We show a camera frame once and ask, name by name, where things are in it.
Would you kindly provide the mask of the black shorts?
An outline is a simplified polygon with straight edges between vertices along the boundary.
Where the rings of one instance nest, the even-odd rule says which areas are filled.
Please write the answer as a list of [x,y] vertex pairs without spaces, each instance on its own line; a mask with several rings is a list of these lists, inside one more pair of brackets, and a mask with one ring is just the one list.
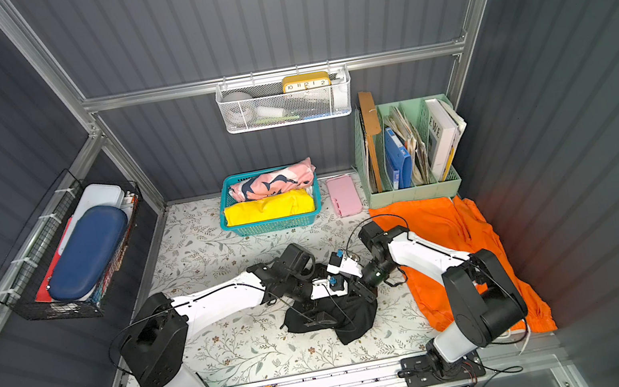
[[370,301],[356,293],[308,303],[296,302],[286,310],[282,328],[293,334],[330,329],[341,344],[349,345],[367,334],[375,324],[378,292],[376,288],[369,292]]

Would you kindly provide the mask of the orange shorts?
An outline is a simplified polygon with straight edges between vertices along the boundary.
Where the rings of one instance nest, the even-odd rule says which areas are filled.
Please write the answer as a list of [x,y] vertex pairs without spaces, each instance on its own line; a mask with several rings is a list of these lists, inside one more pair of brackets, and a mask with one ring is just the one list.
[[[513,326],[513,329],[520,331],[529,327],[535,333],[557,330],[552,309],[532,286],[514,274],[500,237],[473,200],[454,197],[407,201],[388,205],[382,209],[371,209],[369,213],[382,228],[391,229],[397,225],[409,224],[412,232],[422,239],[448,249],[467,253],[475,253],[480,249],[491,251],[498,257],[509,279],[521,292],[528,306],[526,322],[520,321]],[[413,300],[416,301],[429,326],[442,332],[453,324],[454,317],[443,285],[414,268],[407,268],[406,274]]]

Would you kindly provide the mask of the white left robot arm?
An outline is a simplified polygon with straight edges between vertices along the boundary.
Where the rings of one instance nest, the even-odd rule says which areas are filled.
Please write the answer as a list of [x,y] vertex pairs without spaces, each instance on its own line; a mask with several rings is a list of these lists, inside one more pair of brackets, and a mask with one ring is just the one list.
[[328,273],[303,247],[290,244],[270,263],[251,265],[234,279],[189,295],[148,298],[116,348],[140,387],[208,387],[184,363],[187,344],[218,321],[273,302],[292,304],[300,319],[330,326],[328,315],[310,314],[320,299],[349,294],[347,279]]

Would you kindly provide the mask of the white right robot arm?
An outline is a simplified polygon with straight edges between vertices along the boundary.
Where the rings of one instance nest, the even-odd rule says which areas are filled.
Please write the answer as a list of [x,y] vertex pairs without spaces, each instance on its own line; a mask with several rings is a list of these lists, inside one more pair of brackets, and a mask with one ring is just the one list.
[[332,254],[326,267],[330,277],[347,281],[349,291],[371,301],[390,274],[407,267],[446,292],[453,320],[427,346],[434,364],[453,365],[527,318],[521,292],[489,250],[456,251],[419,237],[406,225],[382,229],[371,218],[360,224],[358,235],[371,254],[369,263],[360,264],[347,248]]

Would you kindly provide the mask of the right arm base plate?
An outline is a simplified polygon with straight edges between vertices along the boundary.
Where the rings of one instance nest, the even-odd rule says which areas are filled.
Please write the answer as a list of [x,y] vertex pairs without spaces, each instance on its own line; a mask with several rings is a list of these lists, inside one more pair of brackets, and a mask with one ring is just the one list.
[[453,363],[446,362],[430,353],[407,357],[401,361],[397,372],[408,387],[429,387],[460,381],[472,381],[485,376],[487,370],[481,364],[477,351],[466,354]]

